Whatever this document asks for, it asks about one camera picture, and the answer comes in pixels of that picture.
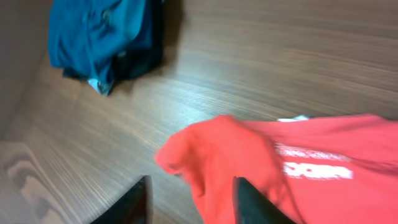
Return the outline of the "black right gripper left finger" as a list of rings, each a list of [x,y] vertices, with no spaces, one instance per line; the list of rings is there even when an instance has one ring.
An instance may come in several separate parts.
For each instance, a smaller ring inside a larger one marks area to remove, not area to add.
[[[142,176],[122,197],[90,224],[150,223],[150,177]]]

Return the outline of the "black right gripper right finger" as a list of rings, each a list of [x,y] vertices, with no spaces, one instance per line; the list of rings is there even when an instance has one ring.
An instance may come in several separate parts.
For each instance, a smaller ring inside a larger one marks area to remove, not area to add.
[[[233,179],[237,224],[295,224],[244,177]]]

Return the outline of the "red t-shirt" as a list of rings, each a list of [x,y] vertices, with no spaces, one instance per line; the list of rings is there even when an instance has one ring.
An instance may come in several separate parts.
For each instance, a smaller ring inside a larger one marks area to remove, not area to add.
[[[397,122],[376,115],[217,116],[172,135],[155,161],[189,184],[205,223],[237,221],[235,177],[296,223],[397,222]]]

